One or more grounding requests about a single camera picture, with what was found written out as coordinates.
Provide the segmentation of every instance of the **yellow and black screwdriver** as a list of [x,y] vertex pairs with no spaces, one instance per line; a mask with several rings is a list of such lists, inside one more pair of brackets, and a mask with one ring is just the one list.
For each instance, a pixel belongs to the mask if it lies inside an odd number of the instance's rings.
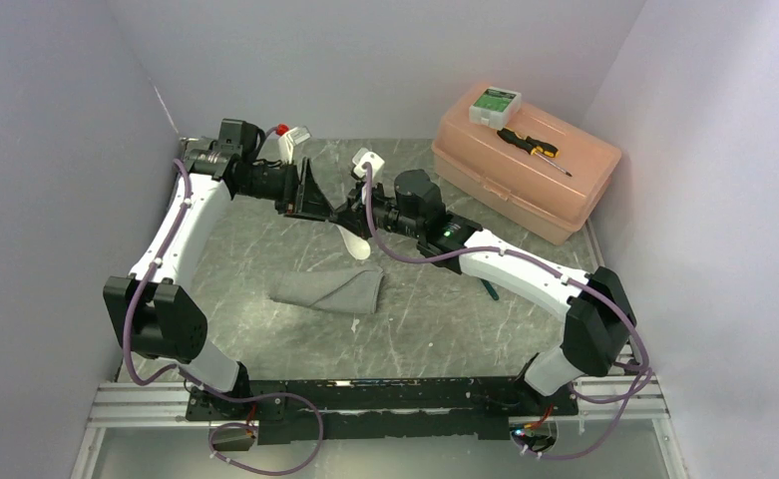
[[526,151],[530,155],[536,155],[537,157],[545,160],[548,162],[548,165],[551,165],[569,177],[573,176],[571,173],[569,173],[568,170],[551,161],[551,158],[556,158],[560,153],[560,150],[554,145],[543,142],[541,140],[536,140],[535,138],[531,138],[529,136],[522,138],[519,136],[519,134],[510,130],[509,128],[502,128],[501,130],[498,130],[498,136],[501,137],[501,140],[509,143],[510,145],[514,145]]

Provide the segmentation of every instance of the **gray cloth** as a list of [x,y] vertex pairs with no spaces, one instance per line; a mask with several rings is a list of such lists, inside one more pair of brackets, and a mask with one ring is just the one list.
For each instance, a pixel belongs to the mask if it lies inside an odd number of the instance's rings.
[[383,268],[365,265],[337,271],[288,272],[271,288],[272,301],[333,312],[371,314]]

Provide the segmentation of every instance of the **orange plastic box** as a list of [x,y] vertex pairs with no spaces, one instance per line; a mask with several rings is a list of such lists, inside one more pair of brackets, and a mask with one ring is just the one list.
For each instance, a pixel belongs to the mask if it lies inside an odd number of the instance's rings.
[[621,151],[523,103],[507,128],[559,149],[552,159],[568,177],[469,121],[469,107],[490,84],[469,91],[442,117],[433,142],[436,174],[484,205],[554,244],[579,230],[609,184]]

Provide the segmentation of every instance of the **wall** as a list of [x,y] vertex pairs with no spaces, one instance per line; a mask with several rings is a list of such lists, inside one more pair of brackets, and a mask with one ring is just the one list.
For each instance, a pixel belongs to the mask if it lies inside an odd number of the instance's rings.
[[68,477],[177,136],[107,6],[0,1],[0,477]]
[[482,79],[578,122],[644,1],[110,3],[182,134],[432,138]]
[[779,477],[779,2],[649,0],[583,126],[691,476]]

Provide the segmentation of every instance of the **marble tabletop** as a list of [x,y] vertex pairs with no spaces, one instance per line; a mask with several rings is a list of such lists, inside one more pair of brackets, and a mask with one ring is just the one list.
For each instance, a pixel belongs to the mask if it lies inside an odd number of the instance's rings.
[[[585,229],[561,246],[529,233],[433,173],[431,140],[309,140],[296,155],[332,204],[353,186],[351,158],[366,147],[386,160],[383,182],[421,168],[441,187],[447,207],[504,240],[566,266],[596,268]],[[263,150],[277,157],[276,145]],[[396,251],[418,255],[415,242],[384,234]],[[377,312],[343,314],[271,301],[287,271],[326,271],[363,263],[385,270]],[[562,325],[540,307],[495,285],[428,264],[395,261],[372,245],[357,261],[330,224],[279,217],[270,202],[236,197],[204,247],[191,296],[206,314],[208,337],[242,361],[254,379],[444,377],[516,374],[536,352],[562,338]],[[143,377],[160,363],[136,357]],[[118,376],[129,381],[124,368]],[[160,380],[174,381],[166,374]]]

